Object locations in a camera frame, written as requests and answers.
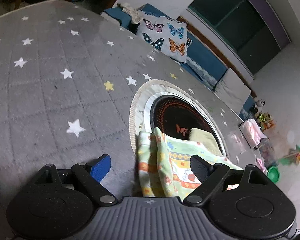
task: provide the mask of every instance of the butterfly pillow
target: butterfly pillow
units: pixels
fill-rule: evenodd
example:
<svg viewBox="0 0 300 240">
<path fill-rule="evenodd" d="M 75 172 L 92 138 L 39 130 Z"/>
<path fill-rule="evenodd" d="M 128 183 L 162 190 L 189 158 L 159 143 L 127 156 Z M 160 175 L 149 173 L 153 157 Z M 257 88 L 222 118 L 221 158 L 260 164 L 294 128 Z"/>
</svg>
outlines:
<svg viewBox="0 0 300 240">
<path fill-rule="evenodd" d="M 187 26 L 169 17 L 145 13 L 137 36 L 178 62 L 186 62 Z"/>
</svg>

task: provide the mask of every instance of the black butterfly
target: black butterfly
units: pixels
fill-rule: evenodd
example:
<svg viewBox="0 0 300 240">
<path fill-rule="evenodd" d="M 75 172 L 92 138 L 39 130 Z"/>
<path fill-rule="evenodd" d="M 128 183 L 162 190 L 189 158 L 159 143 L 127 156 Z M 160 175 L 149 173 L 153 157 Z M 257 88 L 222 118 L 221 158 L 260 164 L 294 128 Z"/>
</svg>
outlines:
<svg viewBox="0 0 300 240">
<path fill-rule="evenodd" d="M 154 46 L 157 50 L 161 51 L 161 46 L 164 42 L 163 38 L 157 39 L 156 42 L 153 42 L 149 35 L 146 33 L 142 33 L 143 38 L 145 39 L 146 43 L 149 43 L 151 46 Z"/>
</svg>

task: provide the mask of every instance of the quilted gray fabric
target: quilted gray fabric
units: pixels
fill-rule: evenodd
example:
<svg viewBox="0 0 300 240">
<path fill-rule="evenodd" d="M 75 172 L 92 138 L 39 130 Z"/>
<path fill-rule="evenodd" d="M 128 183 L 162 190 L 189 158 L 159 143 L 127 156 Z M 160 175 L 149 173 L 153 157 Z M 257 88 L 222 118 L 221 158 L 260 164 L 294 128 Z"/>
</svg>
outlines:
<svg viewBox="0 0 300 240">
<path fill-rule="evenodd" d="M 102 184 L 118 198 L 131 194 L 135 156 L 128 118 L 134 93 L 147 81 L 143 74 L 193 90 L 220 127 L 231 161 L 242 167 L 254 162 L 247 143 L 235 139 L 241 136 L 240 120 L 177 63 L 152 49 L 128 30 L 65 1 L 0 17 L 0 239 L 11 237 L 6 205 L 46 163 L 70 168 L 107 153 L 112 169 Z M 73 71 L 72 78 L 60 73 L 65 69 Z M 128 85 L 129 76 L 136 86 Z M 114 90 L 106 90 L 107 81 Z M 78 138 L 67 133 L 68 122 L 77 119 L 85 129 Z"/>
</svg>

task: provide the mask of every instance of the colorful patterned cloth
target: colorful patterned cloth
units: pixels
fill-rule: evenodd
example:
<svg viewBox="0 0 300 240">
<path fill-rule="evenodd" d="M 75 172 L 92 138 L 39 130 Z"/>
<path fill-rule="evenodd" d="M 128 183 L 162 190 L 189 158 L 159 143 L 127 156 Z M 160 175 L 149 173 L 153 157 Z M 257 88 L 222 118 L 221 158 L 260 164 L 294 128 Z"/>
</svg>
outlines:
<svg viewBox="0 0 300 240">
<path fill-rule="evenodd" d="M 197 154 L 208 163 L 223 163 L 241 170 L 227 158 L 215 156 L 200 142 L 184 141 L 161 133 L 141 131 L 138 143 L 139 180 L 144 197 L 179 196 L 183 200 L 201 183 L 190 169 Z"/>
</svg>

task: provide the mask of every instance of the white cushion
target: white cushion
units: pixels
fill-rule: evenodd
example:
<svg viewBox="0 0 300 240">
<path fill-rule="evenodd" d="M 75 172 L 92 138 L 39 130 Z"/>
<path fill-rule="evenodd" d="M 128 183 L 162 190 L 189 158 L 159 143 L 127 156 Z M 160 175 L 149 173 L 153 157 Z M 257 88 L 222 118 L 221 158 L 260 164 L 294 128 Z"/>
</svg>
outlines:
<svg viewBox="0 0 300 240">
<path fill-rule="evenodd" d="M 137 36 L 178 62 L 187 58 L 187 25 L 165 16 L 145 12 Z"/>
<path fill-rule="evenodd" d="M 217 83 L 214 93 L 230 109 L 239 114 L 251 91 L 243 84 L 237 74 L 229 68 Z"/>
</svg>

